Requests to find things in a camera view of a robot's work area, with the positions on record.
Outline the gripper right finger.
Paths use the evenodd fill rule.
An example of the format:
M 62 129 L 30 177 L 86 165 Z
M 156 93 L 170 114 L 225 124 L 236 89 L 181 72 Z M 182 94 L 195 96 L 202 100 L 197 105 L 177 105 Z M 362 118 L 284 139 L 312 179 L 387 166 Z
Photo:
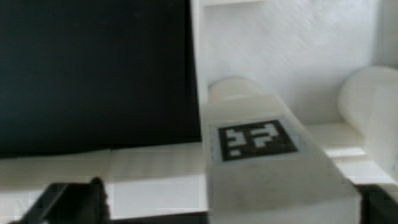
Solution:
M 398 202 L 374 184 L 355 186 L 360 193 L 358 224 L 398 224 Z

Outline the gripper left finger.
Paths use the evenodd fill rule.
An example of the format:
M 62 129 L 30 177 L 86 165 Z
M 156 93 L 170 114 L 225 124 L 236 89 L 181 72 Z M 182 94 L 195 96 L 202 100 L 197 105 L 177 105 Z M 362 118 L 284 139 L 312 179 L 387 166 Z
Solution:
M 108 224 L 104 184 L 51 183 L 21 218 L 7 224 Z

